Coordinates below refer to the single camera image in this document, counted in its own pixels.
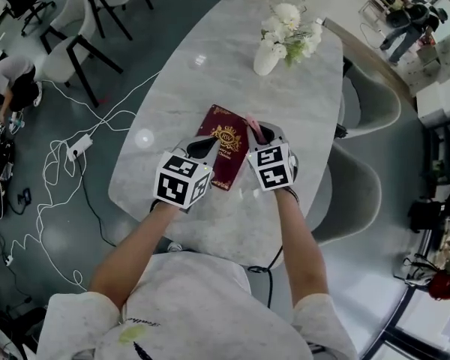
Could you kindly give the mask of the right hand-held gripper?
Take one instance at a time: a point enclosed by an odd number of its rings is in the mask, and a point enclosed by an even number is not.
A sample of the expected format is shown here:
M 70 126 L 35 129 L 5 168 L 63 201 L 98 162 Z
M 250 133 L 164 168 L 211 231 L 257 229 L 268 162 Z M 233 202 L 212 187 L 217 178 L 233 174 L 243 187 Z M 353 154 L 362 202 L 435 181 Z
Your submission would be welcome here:
M 277 125 L 260 122 L 262 139 L 247 126 L 249 152 L 248 162 L 253 169 L 263 191 L 274 191 L 289 187 L 296 180 L 299 162 L 290 150 L 290 145 L 283 130 Z

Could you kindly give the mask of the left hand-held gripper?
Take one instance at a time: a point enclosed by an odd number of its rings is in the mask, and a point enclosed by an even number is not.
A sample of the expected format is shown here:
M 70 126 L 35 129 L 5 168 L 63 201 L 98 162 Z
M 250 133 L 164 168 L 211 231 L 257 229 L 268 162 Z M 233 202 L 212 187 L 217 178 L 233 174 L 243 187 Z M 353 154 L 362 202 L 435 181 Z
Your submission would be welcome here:
M 220 147 L 216 136 L 195 136 L 174 148 L 189 158 L 165 151 L 156 170 L 153 197 L 188 212 L 206 194 Z

